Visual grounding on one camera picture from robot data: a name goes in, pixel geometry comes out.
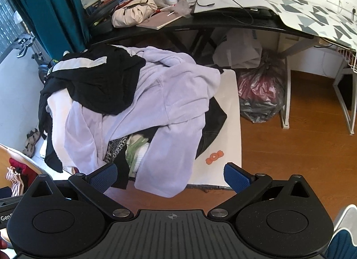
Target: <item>wire basket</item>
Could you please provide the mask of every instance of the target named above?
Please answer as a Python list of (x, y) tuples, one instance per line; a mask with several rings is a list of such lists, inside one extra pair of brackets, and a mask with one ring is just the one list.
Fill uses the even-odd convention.
[(345, 58), (346, 62), (348, 65), (351, 67), (353, 72), (357, 73), (357, 67), (356, 67), (356, 51), (355, 50), (346, 50), (346, 49), (337, 49), (337, 51), (343, 55)]

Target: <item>beige pouch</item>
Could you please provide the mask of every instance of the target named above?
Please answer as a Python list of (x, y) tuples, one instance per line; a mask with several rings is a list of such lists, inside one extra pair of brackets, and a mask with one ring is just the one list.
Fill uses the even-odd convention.
[(113, 13), (112, 24), (115, 28), (135, 26), (148, 19), (157, 9), (153, 0), (133, 0)]

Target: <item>notebook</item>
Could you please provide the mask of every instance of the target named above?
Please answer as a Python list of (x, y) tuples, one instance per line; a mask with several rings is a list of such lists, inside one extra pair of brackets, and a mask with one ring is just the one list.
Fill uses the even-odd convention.
[(138, 27), (145, 27), (145, 28), (151, 28), (151, 29), (160, 29), (164, 27), (165, 25), (168, 25), (169, 23), (179, 19), (182, 17), (178, 13), (172, 13), (171, 15), (168, 16), (170, 12), (160, 12), (154, 16), (151, 16), (149, 19), (141, 22), (138, 24)]

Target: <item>hand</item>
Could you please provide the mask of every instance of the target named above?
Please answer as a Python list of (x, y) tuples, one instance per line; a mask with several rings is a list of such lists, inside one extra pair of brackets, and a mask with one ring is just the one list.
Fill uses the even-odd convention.
[[(6, 249), (8, 244), (0, 238), (0, 249)], [(4, 252), (0, 251), (0, 259), (10, 259)]]

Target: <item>metal screw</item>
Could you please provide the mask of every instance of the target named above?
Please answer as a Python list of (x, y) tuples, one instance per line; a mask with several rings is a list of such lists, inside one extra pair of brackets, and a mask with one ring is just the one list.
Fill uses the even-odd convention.
[(130, 215), (130, 211), (127, 209), (116, 209), (113, 211), (115, 217), (127, 217)]
[(228, 211), (225, 209), (214, 209), (211, 211), (211, 215), (214, 217), (226, 217), (228, 215)]

